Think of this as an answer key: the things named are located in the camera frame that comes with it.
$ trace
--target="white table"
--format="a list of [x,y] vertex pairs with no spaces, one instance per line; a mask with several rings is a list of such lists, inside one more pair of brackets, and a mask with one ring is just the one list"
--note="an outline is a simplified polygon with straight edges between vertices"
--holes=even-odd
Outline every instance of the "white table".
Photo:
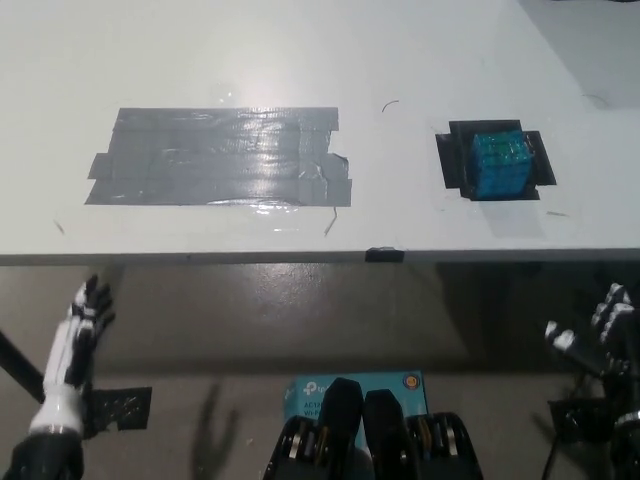
[[[640,5],[0,1],[0,262],[638,258]],[[384,113],[383,105],[391,100]],[[85,206],[121,107],[338,107],[352,206]],[[539,201],[446,190],[450,120],[539,130]]]

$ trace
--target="cyan block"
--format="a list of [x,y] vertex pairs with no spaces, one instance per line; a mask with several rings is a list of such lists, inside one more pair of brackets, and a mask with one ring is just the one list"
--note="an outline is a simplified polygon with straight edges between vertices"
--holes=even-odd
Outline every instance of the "cyan block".
[[478,199],[522,194],[533,155],[521,131],[476,135],[471,157]]

